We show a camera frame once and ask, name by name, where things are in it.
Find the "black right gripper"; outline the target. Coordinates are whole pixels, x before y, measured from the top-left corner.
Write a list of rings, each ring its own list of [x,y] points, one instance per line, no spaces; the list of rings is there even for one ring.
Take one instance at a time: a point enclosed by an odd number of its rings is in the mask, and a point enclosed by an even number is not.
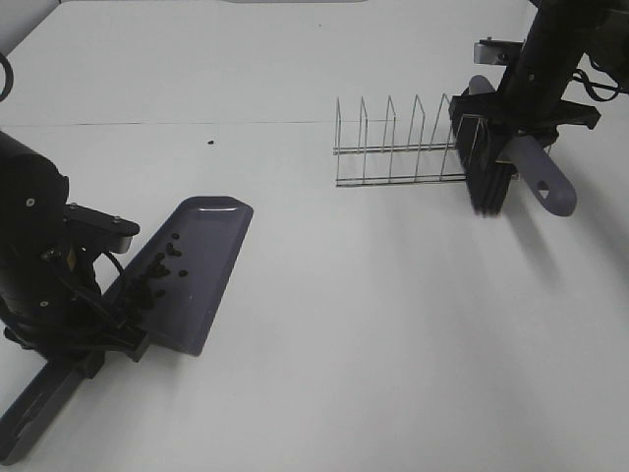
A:
[[[593,130],[600,113],[594,106],[560,99],[548,114],[536,117],[508,105],[498,91],[471,94],[466,89],[451,98],[449,117],[458,148],[503,148],[520,132],[545,148],[558,139],[559,126]]]

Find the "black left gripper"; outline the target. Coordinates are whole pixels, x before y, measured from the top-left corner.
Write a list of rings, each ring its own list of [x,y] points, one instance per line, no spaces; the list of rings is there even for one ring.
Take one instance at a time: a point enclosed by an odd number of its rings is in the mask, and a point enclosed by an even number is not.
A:
[[[148,334],[114,305],[89,290],[64,289],[58,297],[4,298],[5,336],[46,360],[87,364],[120,352],[137,362]]]

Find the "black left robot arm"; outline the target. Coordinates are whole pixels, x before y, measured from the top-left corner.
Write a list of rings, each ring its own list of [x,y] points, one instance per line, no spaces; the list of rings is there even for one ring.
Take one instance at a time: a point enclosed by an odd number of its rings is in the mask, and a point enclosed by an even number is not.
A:
[[[1,136],[1,321],[6,337],[46,359],[121,352],[137,362],[147,334],[95,277],[101,257],[126,253],[140,227],[69,203],[55,164]]]

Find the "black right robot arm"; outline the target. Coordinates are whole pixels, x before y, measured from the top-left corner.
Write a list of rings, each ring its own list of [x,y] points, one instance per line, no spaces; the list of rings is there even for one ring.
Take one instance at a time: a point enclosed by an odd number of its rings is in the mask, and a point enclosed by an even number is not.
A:
[[[455,134],[485,131],[498,139],[532,135],[548,147],[562,125],[594,129],[600,114],[591,106],[563,98],[569,83],[581,83],[602,101],[580,69],[583,58],[613,83],[616,98],[628,91],[628,4],[625,1],[538,1],[524,41],[482,38],[474,46],[477,64],[504,67],[495,91],[467,90],[451,99]]]

